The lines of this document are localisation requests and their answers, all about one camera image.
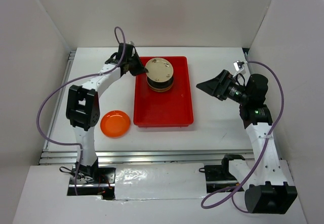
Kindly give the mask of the yellow patterned plate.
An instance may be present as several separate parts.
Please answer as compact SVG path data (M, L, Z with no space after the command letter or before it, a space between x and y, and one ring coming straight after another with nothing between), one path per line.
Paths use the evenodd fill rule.
M164 93L170 90L170 88L165 88L165 89L158 89L158 88L152 88L152 90L154 92L158 92L158 93Z

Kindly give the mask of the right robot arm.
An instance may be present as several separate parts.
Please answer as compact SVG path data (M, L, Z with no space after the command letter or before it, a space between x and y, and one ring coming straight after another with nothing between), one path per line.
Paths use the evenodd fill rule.
M211 205L201 203L203 209L215 208L240 189L245 192L246 213L285 214L297 198L297 189L288 184L276 150L273 121L265 105L268 79L261 74L250 75L245 85L236 83L235 77L223 70L215 78L198 83L196 87L220 101L231 99L239 103L239 113L252 144L255 163L249 167L240 155L226 155L220 167L225 179L236 178L239 185L229 187L231 193Z

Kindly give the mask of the black plate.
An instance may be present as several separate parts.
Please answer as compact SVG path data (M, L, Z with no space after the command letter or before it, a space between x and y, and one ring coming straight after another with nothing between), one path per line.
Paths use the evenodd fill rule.
M147 78L147 83L150 87L152 88L156 88L156 89L165 89L165 88L168 88L170 87L174 82L174 79L171 78L167 81L164 81L164 82L157 82L157 81L153 81L152 79L150 78Z

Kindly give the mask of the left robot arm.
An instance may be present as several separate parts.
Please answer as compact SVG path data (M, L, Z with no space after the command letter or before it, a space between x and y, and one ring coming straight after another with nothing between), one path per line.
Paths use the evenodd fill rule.
M94 140L94 128L100 119L99 98L127 72L133 76L147 72L135 48L124 54L112 54L97 75L82 85L72 85L68 90L66 118L73 127L76 142L80 144L76 169L89 183L100 177Z

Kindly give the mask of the beige plate with characters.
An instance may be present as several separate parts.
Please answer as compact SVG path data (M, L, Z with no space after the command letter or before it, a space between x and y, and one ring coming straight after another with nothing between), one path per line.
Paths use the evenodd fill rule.
M167 82L173 77L174 68L172 64L164 58L150 59L145 68L147 77L154 82Z

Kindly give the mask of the orange plate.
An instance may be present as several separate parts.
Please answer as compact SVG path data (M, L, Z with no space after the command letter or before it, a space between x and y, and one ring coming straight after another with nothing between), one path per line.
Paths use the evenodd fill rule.
M109 138L124 136L131 126L129 116L120 110L113 110L106 113L100 122L102 133Z

